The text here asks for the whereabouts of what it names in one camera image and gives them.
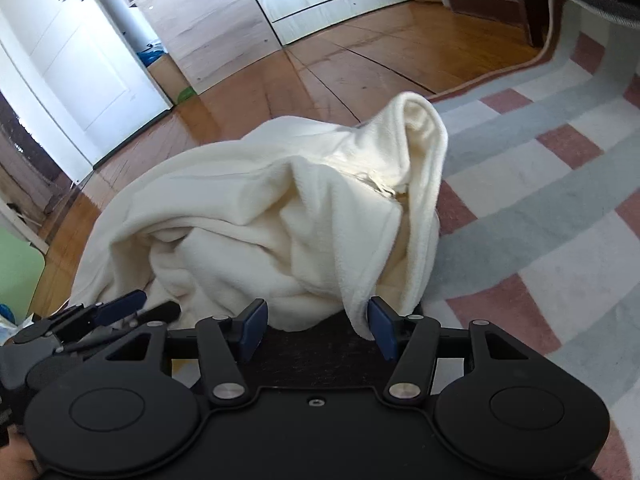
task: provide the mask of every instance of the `white blanket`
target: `white blanket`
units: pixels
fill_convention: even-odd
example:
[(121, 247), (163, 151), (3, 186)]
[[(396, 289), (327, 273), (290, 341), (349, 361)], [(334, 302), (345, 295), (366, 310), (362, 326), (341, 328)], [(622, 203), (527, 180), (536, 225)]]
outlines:
[(146, 290), (176, 300), (181, 327), (237, 315), (255, 298), (269, 324), (304, 330), (344, 308), (371, 338), (366, 304), (410, 314), (433, 267), (447, 133), (403, 93), (357, 128), (282, 117), (241, 140), (154, 167), (95, 224), (72, 303)]

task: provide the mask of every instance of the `wooden floor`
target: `wooden floor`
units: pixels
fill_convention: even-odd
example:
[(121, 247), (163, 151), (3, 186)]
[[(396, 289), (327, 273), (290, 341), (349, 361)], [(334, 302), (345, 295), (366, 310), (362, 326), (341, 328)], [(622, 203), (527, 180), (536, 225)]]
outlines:
[(517, 27), (410, 2), (349, 20), (252, 64), (175, 107), (96, 171), (63, 217), (47, 223), (42, 235), (49, 234), (50, 250), (32, 310), (47, 314), (66, 301), (100, 212), (159, 162), (208, 142), (239, 139), (283, 115), (358, 124), (398, 92), (430, 96), (537, 52)]

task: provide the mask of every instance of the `cardboard box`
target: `cardboard box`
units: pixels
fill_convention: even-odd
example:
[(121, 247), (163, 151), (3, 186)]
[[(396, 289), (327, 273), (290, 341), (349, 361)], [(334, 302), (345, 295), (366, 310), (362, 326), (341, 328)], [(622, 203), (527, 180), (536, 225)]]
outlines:
[(168, 54), (156, 59), (146, 69), (174, 104), (195, 95), (193, 88)]

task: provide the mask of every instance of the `human hand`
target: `human hand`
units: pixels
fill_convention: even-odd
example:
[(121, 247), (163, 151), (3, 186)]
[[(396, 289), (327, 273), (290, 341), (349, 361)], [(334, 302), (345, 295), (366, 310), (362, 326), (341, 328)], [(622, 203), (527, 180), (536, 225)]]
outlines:
[(40, 474), (27, 439), (15, 426), (9, 428), (9, 445), (0, 448), (0, 480), (34, 480)]

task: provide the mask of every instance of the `checkered rug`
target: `checkered rug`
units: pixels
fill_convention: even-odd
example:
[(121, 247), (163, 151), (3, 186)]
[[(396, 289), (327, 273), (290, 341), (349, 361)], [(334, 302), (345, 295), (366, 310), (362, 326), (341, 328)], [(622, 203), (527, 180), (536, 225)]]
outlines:
[(489, 319), (593, 388), (612, 417), (594, 469), (639, 480), (640, 10), (551, 8), (536, 62), (435, 100), (450, 140), (423, 307)]

